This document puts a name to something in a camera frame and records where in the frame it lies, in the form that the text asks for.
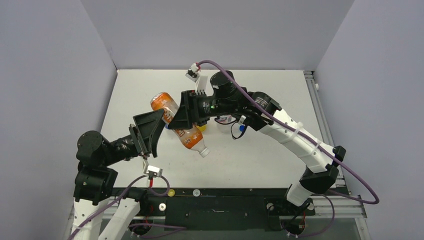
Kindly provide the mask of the yellow juice bottle cap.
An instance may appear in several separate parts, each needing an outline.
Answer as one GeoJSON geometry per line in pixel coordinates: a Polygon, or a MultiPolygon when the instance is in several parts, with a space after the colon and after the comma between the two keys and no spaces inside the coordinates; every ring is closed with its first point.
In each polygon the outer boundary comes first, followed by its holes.
{"type": "Polygon", "coordinates": [[[175,190],[174,190],[174,189],[170,189],[170,190],[167,192],[167,195],[168,195],[169,197],[174,197],[174,196],[175,196],[175,194],[176,194],[176,192],[175,192],[175,190]]]}

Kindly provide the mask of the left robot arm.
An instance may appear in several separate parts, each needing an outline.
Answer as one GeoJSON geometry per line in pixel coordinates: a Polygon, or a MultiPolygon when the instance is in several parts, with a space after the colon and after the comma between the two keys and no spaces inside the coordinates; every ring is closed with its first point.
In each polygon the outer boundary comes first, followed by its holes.
{"type": "Polygon", "coordinates": [[[77,141],[78,173],[73,193],[73,223],[70,240],[120,240],[136,215],[150,214],[148,193],[151,187],[137,188],[133,180],[113,201],[118,172],[110,166],[141,157],[144,163],[142,178],[159,178],[162,170],[149,170],[148,158],[156,158],[157,146],[165,123],[163,109],[133,117],[129,135],[114,141],[91,130],[77,141]]]}

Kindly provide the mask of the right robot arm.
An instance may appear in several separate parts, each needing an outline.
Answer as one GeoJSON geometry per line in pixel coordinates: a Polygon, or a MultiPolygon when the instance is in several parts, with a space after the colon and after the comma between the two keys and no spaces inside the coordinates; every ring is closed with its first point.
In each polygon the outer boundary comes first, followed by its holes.
{"type": "Polygon", "coordinates": [[[301,122],[292,119],[280,104],[261,91],[237,87],[229,70],[210,78],[213,94],[187,90],[181,93],[179,108],[168,124],[172,130],[203,126],[212,117],[230,115],[235,121],[271,137],[302,160],[306,169],[300,180],[290,185],[282,199],[283,209],[296,213],[313,194],[324,194],[335,184],[339,163],[346,149],[321,142],[301,122]]]}

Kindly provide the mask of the white water bottle cap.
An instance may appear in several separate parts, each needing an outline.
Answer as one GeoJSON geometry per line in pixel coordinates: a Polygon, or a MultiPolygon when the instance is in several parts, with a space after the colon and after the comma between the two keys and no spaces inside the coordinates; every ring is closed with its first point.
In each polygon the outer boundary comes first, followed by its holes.
{"type": "Polygon", "coordinates": [[[199,197],[201,195],[201,191],[199,189],[194,189],[192,194],[194,197],[199,197]]]}

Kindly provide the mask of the white orange bottle cap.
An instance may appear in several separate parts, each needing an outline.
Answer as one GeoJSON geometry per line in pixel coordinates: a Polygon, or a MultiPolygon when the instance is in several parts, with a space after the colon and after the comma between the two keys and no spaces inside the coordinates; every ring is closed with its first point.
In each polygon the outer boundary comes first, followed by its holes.
{"type": "Polygon", "coordinates": [[[205,158],[208,154],[210,153],[210,150],[208,147],[204,147],[204,149],[202,149],[199,154],[202,158],[205,158]]]}

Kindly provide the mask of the yellow juice bottle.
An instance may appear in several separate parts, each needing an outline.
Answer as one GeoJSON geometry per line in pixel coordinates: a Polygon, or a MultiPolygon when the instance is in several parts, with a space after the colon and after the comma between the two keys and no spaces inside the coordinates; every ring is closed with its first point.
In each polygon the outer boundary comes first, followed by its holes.
{"type": "Polygon", "coordinates": [[[196,128],[199,129],[201,132],[204,132],[207,129],[207,125],[206,124],[202,126],[196,125],[196,128]]]}

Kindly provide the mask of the clear water bottle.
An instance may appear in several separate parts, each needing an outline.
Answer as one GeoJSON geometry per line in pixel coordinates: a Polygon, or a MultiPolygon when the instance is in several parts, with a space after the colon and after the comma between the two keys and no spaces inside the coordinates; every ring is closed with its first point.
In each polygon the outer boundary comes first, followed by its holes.
{"type": "Polygon", "coordinates": [[[215,119],[217,129],[224,134],[230,133],[233,121],[234,118],[231,115],[222,115],[215,119]]]}

